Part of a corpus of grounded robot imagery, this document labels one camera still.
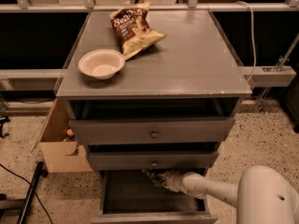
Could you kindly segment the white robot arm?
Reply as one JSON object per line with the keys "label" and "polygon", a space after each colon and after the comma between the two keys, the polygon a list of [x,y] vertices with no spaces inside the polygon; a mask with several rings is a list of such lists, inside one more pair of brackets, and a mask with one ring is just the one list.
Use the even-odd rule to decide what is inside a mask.
{"label": "white robot arm", "polygon": [[299,193],[277,171],[250,167],[237,184],[213,181],[195,172],[168,171],[163,186],[197,199],[212,196],[236,209],[237,224],[299,224]]}

